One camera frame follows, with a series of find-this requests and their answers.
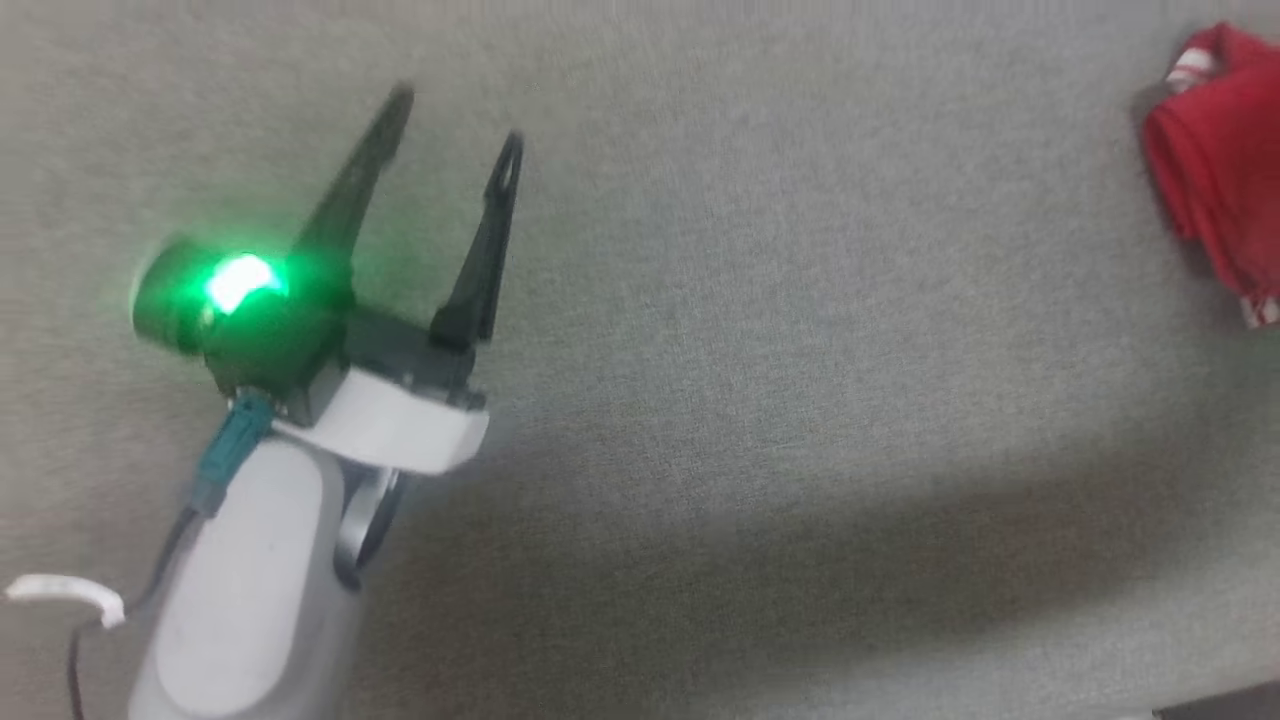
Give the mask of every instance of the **teal connector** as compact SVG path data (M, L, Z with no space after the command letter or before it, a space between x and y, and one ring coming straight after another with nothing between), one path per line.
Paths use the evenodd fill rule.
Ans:
M257 443L271 432L275 407L271 400L256 391L243 391L236 397L223 427L205 448L196 466L196 487L187 506L204 518L212 518L227 498L227 486L239 471Z

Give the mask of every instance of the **green led light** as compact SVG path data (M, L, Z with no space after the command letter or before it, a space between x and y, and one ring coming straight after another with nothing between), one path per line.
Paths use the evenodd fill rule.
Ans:
M288 293L284 278L257 255L237 255L223 260L214 268L214 275L205 282L205 295L224 315L234 313L248 293L256 290Z

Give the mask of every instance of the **red towel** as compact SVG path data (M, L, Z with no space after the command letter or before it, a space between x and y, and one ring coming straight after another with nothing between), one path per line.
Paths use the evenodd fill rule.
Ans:
M1204 245L1251 327L1280 323L1280 49L1222 23L1166 82L1143 145L1178 234Z

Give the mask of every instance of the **gray fabric surface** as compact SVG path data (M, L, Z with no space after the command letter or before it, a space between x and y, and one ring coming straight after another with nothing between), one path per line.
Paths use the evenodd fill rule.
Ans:
M1280 336L1134 135L1270 3L183 5L0 4L0 577L141 584L221 406L134 272L283 246L408 78L367 297L426 318L529 151L493 429L407 502L348 717L1105 717L1280 667ZM0 607L0 715L65 716L81 616Z

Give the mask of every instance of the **cable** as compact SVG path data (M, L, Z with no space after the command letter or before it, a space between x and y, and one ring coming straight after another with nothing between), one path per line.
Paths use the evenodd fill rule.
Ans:
M227 486L236 478L241 465L248 459L257 443L271 430L271 419L275 416L271 398L259 391L244 388L237 393L232 402L230 411L223 420L221 428L214 434L214 439L200 456L196 465L196 484L187 500L187 506L178 514L169 529L169 537L160 546L160 555L151 570L151 579L147 580L142 593L124 605L124 618L129 619L134 612L146 610L173 564L173 556L182 544L183 536L191 525L200 518L209 519L218 514L223 501L227 498ZM81 706L79 688L79 646L81 639L90 630L99 630L100 623L84 623L72 630L72 639L67 647L67 692L72 701L72 717L84 720L84 710Z
M156 557L156 564L151 570L151 579L147 582L146 587L142 588L138 597L124 606L125 618L132 618L134 612L146 610L147 606L151 605L151 601L155 600L156 593L160 591L160 585L164 584L164 577L169 571L169 566L173 564L173 557L178 553L182 538L187 534L187 530L198 516L200 514L192 507L183 507L182 512L178 514L178 519L174 520L173 527L169 529L169 536L165 538L164 544L160 546L160 555ZM72 717L74 720L84 720L84 707L81 702L79 688L81 639L86 633L101 629L102 625L97 620L90 620L78 625L74 630L72 630L72 639L67 647L67 693L70 696Z

